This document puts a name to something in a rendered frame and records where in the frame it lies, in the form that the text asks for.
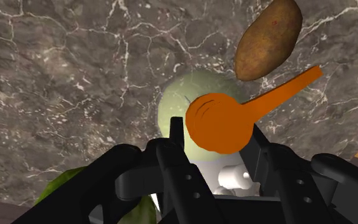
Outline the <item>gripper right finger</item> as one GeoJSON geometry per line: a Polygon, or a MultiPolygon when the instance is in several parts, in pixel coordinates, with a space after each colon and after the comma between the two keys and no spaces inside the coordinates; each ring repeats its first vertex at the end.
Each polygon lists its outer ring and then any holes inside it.
{"type": "Polygon", "coordinates": [[[279,198],[286,224],[358,224],[358,166],[329,153],[305,160],[251,127],[240,156],[260,194],[279,198]]]}

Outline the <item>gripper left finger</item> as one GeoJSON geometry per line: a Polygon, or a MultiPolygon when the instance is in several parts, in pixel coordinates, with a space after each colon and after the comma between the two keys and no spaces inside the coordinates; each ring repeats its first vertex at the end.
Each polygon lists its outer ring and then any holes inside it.
{"type": "Polygon", "coordinates": [[[198,167],[184,152],[181,117],[170,120],[168,138],[152,140],[141,151],[119,144],[30,208],[12,224],[91,224],[89,215],[102,206],[103,224],[118,222],[142,196],[163,195],[167,224],[226,224],[198,167]]]}

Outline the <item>white knobbed object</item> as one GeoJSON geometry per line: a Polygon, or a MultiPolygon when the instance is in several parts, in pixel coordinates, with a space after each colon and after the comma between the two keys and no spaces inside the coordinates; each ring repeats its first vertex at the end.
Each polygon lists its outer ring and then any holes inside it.
{"type": "Polygon", "coordinates": [[[191,160],[196,164],[211,192],[237,197],[259,196],[259,183],[253,182],[239,153],[191,160]]]}

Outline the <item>orange measuring spoon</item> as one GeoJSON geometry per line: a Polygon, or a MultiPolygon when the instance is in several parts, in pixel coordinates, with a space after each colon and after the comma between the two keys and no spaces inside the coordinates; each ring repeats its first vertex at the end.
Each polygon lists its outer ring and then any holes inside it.
{"type": "Polygon", "coordinates": [[[236,153],[249,143],[255,122],[321,76],[321,68],[313,66],[244,103],[224,93],[200,96],[189,105],[186,112],[189,136],[197,146],[207,151],[236,153]]]}

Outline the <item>pale green round fruit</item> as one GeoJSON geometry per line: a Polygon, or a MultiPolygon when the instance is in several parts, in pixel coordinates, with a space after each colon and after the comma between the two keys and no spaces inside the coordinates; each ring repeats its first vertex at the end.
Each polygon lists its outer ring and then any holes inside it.
{"type": "Polygon", "coordinates": [[[236,81],[222,74],[209,71],[184,74],[165,88],[160,99],[157,122],[162,136],[169,137],[171,117],[184,118],[191,102],[208,93],[224,93],[238,102],[247,99],[236,81]]]}

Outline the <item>green leafy lettuce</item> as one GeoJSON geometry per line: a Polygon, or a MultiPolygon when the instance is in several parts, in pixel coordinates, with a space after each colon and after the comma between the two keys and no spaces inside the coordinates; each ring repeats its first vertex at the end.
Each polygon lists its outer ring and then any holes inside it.
{"type": "MultiPolygon", "coordinates": [[[[69,181],[84,168],[86,168],[86,166],[66,170],[58,177],[50,181],[35,201],[34,205],[41,202],[44,198],[49,196],[49,194],[69,181]]],[[[141,199],[139,204],[128,214],[124,215],[124,217],[122,217],[117,224],[157,224],[158,220],[161,220],[158,207],[155,206],[154,200],[151,196],[145,196],[141,199]]]]}

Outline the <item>brown potato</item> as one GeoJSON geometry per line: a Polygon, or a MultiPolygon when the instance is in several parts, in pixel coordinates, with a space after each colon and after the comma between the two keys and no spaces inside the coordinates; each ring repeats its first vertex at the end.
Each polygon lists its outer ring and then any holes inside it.
{"type": "Polygon", "coordinates": [[[295,0],[273,0],[244,32],[234,70],[242,81],[266,76],[292,54],[303,16],[295,0]]]}

